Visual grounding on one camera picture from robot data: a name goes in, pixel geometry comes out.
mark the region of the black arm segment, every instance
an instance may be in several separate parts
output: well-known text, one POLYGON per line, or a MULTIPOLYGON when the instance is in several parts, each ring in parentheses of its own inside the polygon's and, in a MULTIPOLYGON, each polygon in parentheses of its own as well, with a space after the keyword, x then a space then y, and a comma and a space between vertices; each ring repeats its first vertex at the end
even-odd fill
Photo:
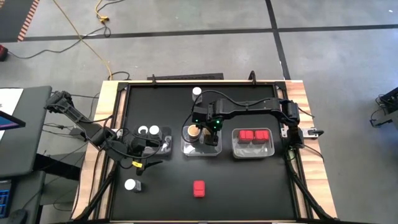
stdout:
POLYGON ((261 101, 232 102, 220 99, 210 103, 207 108, 195 106, 192 122, 200 129, 206 128, 211 133, 205 142, 217 146, 217 131, 223 127, 223 121, 239 115, 270 114, 279 122, 289 127, 288 140, 291 146, 302 147, 303 134, 299 128, 299 106, 293 101, 268 98, 261 101))

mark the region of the red cube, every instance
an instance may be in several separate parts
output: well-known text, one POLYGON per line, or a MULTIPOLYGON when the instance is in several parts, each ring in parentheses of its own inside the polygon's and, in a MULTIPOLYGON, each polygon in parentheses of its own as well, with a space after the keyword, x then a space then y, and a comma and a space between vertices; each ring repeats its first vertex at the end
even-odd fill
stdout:
POLYGON ((205 182, 203 180, 195 180, 193 182, 193 196, 194 197, 205 196, 205 182))
POLYGON ((240 130, 238 136, 238 143, 239 144, 247 144, 253 141, 254 133, 250 130, 240 130))
POLYGON ((268 130, 257 130, 254 132, 254 144, 264 144, 269 140, 268 130))

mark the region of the concrete floor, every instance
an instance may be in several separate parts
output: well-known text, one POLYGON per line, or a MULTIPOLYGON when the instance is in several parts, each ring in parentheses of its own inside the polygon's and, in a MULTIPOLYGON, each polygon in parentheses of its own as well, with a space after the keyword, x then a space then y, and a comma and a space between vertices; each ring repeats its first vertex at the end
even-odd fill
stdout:
MULTIPOLYGON (((58 0, 82 34, 101 25, 96 0, 58 0)), ((272 1, 278 27, 398 24, 398 2, 368 0, 272 1)), ((129 0, 103 11, 113 34, 171 30, 270 28, 263 0, 129 0)), ((27 37, 73 35, 52 1, 41 1, 27 37)), ((342 220, 398 223, 398 131, 374 129, 370 114, 378 94, 398 86, 398 30, 346 30, 280 33, 292 79, 304 80, 320 138, 336 211, 342 220)), ((155 75, 223 72, 225 79, 283 79, 272 33, 139 37, 87 40, 111 69, 130 72, 133 80, 155 75)), ((20 56, 42 49, 60 50, 74 40, 4 44, 20 56)), ((62 54, 29 60, 10 57, 1 65, 1 86, 52 85, 54 90, 95 95, 107 72, 83 44, 62 54)), ((74 98, 90 113, 90 99, 74 98)), ((49 114, 47 122, 71 124, 49 114)), ((43 133, 39 152, 63 154, 77 140, 43 133)), ((67 212, 45 208, 42 223, 60 222, 67 212)))

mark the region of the table leg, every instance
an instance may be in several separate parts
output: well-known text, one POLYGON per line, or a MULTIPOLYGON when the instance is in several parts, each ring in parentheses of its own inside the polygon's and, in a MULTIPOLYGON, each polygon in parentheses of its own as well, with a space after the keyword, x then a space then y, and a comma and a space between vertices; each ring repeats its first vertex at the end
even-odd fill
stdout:
POLYGON ((80 168, 57 161, 41 154, 36 154, 33 170, 43 170, 48 174, 57 175, 71 180, 79 180, 80 168))

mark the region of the white object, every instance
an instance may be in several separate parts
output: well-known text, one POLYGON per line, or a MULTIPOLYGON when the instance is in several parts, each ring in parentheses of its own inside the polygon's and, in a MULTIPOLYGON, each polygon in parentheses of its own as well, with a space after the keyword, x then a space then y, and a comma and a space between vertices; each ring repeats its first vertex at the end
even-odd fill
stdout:
POLYGON ((147 126, 141 126, 138 128, 138 133, 141 134, 141 131, 144 130, 145 134, 148 133, 148 128, 147 126))
POLYGON ((160 131, 160 129, 159 129, 159 127, 156 126, 156 125, 153 125, 153 126, 151 126, 151 127, 149 128, 149 133, 150 133, 150 134, 157 134, 157 133, 159 133, 159 131, 160 131))
POLYGON ((135 187, 136 187, 136 181, 133 180, 133 179, 128 179, 128 180, 126 180, 125 183, 124 183, 124 188, 125 188, 126 190, 132 190, 132 189, 134 189, 135 187))
MULTIPOLYGON (((24 89, 22 88, 0 89, 0 111, 12 115, 23 91, 24 89)), ((4 132, 5 131, 0 131, 0 140, 4 132)))
POLYGON ((158 141, 162 140, 162 132, 160 128, 156 125, 153 125, 149 128, 149 134, 152 139, 156 139, 158 141))
POLYGON ((196 103, 201 103, 202 95, 201 95, 201 88, 199 88, 199 87, 195 87, 192 90, 192 100, 195 102, 196 99, 197 99, 196 103))

